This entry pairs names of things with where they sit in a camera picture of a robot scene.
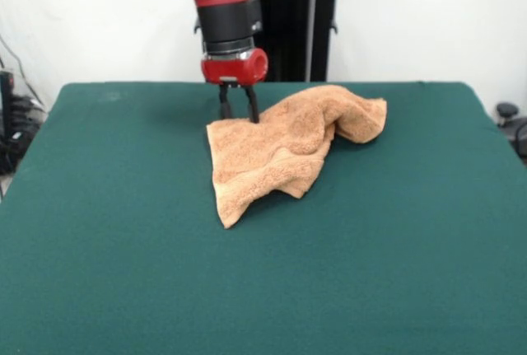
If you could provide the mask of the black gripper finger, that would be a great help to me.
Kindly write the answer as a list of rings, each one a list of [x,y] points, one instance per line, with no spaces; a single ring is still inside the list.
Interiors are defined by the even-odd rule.
[[[259,122],[259,108],[258,108],[258,101],[257,101],[256,94],[254,92],[254,88],[252,86],[247,86],[245,88],[245,94],[249,102],[250,121],[252,123],[258,123]]]
[[[220,100],[220,106],[221,106],[221,117],[223,119],[231,118],[231,106],[227,98],[228,91],[229,91],[228,85],[221,84],[219,86],[219,100]]]

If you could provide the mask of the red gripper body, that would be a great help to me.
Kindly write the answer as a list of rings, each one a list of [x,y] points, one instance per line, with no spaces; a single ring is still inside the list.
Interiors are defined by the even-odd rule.
[[[268,56],[260,48],[228,55],[205,55],[201,61],[203,75],[212,84],[254,85],[268,72]]]

